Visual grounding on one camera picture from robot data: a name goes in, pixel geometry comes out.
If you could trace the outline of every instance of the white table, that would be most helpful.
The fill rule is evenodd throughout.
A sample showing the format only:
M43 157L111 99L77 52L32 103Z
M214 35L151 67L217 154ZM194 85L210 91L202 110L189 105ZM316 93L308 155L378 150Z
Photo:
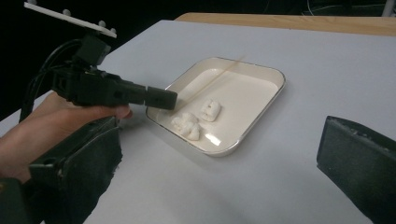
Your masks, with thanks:
M329 115L396 139L396 37L161 21L100 68L165 88L202 59L241 56L287 84L240 147L208 157L131 105L120 168L86 223L371 223L316 156Z

